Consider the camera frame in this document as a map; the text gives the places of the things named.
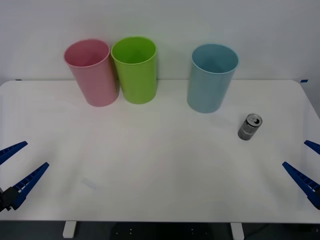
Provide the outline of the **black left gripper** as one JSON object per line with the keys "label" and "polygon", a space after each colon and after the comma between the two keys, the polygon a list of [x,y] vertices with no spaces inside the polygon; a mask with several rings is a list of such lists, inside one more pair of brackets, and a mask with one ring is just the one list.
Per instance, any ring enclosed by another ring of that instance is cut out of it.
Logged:
{"label": "black left gripper", "polygon": [[[0,165],[27,145],[26,141],[22,141],[0,150]],[[0,211],[2,212],[4,209],[7,211],[11,209],[17,210],[49,166],[49,163],[45,162],[15,185],[5,191],[0,189]]]}

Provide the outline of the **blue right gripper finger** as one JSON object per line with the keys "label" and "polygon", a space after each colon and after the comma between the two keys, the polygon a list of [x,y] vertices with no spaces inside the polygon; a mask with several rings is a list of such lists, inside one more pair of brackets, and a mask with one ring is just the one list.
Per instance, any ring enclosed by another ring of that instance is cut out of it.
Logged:
{"label": "blue right gripper finger", "polygon": [[308,146],[310,149],[312,149],[313,151],[315,151],[316,153],[320,154],[320,145],[318,143],[306,140],[304,144]]}
{"label": "blue right gripper finger", "polygon": [[320,185],[313,181],[311,178],[307,177],[296,168],[291,166],[286,161],[282,163],[282,166],[295,181],[295,183],[304,192],[307,199],[312,203],[316,209],[320,209]]}

